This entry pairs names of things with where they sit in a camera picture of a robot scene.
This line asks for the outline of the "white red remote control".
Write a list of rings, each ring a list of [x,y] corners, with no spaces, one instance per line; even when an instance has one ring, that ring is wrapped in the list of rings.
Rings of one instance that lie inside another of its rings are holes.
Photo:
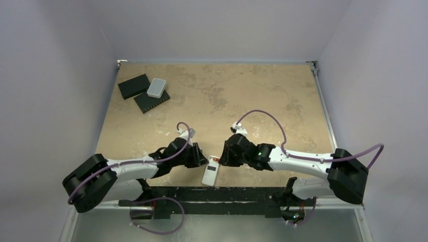
[[[213,187],[215,185],[216,177],[220,166],[219,163],[213,161],[213,159],[215,158],[219,159],[219,157],[216,156],[209,156],[208,158],[209,163],[205,167],[205,171],[201,181],[203,185],[210,187]]]

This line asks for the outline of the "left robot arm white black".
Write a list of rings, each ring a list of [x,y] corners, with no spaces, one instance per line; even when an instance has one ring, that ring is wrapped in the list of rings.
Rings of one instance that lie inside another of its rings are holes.
[[[112,200],[131,200],[137,206],[150,201],[149,190],[142,187],[147,179],[164,176],[176,166],[196,168],[208,164],[197,143],[176,138],[168,146],[135,159],[106,159],[94,154],[62,181],[68,204],[85,213],[98,204]]]

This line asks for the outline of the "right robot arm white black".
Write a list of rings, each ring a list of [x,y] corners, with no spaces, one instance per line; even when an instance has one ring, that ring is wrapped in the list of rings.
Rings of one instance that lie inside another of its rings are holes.
[[[287,184],[283,198],[289,205],[322,196],[336,196],[344,202],[360,205],[369,173],[365,165],[344,149],[337,148],[334,153],[325,154],[284,152],[273,144],[255,145],[242,134],[234,134],[225,141],[219,163],[229,167],[247,164],[259,171],[307,174],[308,178],[298,178]]]

